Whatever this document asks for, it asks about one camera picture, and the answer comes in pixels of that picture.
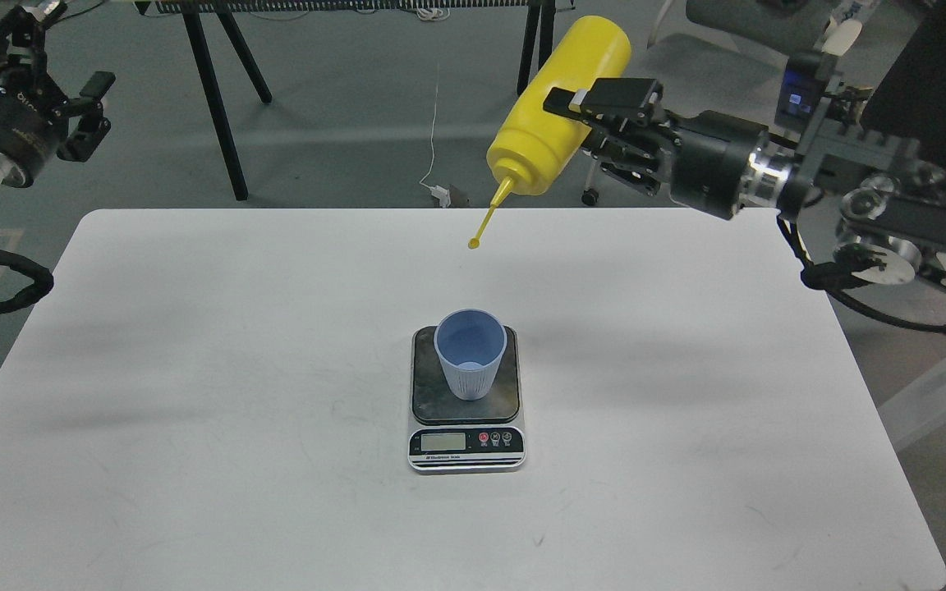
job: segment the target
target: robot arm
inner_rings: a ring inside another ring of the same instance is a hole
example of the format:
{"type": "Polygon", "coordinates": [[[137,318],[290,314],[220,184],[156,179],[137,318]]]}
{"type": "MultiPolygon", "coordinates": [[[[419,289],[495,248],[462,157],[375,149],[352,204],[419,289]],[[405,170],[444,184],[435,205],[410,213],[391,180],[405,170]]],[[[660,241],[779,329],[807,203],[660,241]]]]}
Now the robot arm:
{"type": "MultiPolygon", "coordinates": [[[[112,72],[95,72],[79,97],[68,98],[46,71],[46,30],[66,9],[50,0],[16,5],[0,18],[0,186],[29,187],[54,153],[85,162],[110,130],[101,98],[115,82],[112,72]],[[79,121],[69,134],[71,119],[79,121]]],[[[0,250],[0,265],[33,280],[0,303],[0,314],[31,306],[53,288],[52,274],[21,255],[0,250]]]]}
{"type": "Polygon", "coordinates": [[[845,289],[872,283],[917,277],[946,291],[935,261],[946,252],[946,171],[917,157],[915,139],[857,125],[867,94],[841,83],[833,56],[799,53],[788,61],[774,120],[799,134],[797,142],[720,112],[684,119],[662,108],[663,93],[657,80],[599,79],[592,89],[551,90],[544,109],[588,125],[583,149],[642,194],[668,184],[673,202],[724,220],[748,205],[776,208],[805,265],[803,282],[853,308],[859,303],[845,289]],[[841,195],[838,247],[832,263],[814,264],[797,218],[825,195],[841,195]]]}

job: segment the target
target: blue plastic cup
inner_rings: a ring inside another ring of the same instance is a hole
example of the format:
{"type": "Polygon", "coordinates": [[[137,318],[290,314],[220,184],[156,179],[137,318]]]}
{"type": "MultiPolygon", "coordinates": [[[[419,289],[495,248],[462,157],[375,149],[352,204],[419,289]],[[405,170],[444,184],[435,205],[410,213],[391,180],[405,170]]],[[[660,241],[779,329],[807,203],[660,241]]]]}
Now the blue plastic cup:
{"type": "Polygon", "coordinates": [[[433,348],[451,393],[466,401],[488,396],[506,341],[503,323],[483,310],[458,310],[442,319],[433,348]]]}

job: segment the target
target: yellow squeeze bottle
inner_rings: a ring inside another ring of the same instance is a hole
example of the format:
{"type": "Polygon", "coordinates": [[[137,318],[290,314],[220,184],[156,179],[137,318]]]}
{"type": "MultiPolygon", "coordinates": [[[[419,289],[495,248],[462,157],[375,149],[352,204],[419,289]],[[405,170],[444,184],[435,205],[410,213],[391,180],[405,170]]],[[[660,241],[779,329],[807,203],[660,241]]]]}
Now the yellow squeeze bottle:
{"type": "Polygon", "coordinates": [[[511,192],[542,195],[590,133],[586,125],[542,111],[549,90],[589,89],[598,78],[617,78],[630,62],[630,52],[630,39],[612,21],[603,16],[575,21],[488,147],[488,166],[498,190],[470,248],[480,246],[492,213],[511,192]]]}

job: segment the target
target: digital kitchen scale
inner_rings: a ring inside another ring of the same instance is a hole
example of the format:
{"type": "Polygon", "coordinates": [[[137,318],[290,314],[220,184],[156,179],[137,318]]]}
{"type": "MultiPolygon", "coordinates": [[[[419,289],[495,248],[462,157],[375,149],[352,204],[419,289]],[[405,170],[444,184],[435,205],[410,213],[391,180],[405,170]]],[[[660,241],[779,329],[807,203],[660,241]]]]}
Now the digital kitchen scale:
{"type": "Polygon", "coordinates": [[[487,396],[451,393],[433,348],[435,326],[414,333],[408,463],[420,472],[500,472],[525,460],[525,420],[517,336],[506,326],[506,351],[487,396]]]}

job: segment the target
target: white table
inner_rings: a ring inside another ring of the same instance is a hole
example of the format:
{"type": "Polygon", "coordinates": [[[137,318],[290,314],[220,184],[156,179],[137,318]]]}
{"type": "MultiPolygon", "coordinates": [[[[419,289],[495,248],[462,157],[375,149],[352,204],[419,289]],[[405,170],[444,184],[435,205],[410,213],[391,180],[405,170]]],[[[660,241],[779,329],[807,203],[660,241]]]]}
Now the white table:
{"type": "Polygon", "coordinates": [[[129,210],[0,373],[0,590],[938,589],[767,212],[129,210]],[[406,463],[411,337],[521,346],[529,459],[406,463]]]}

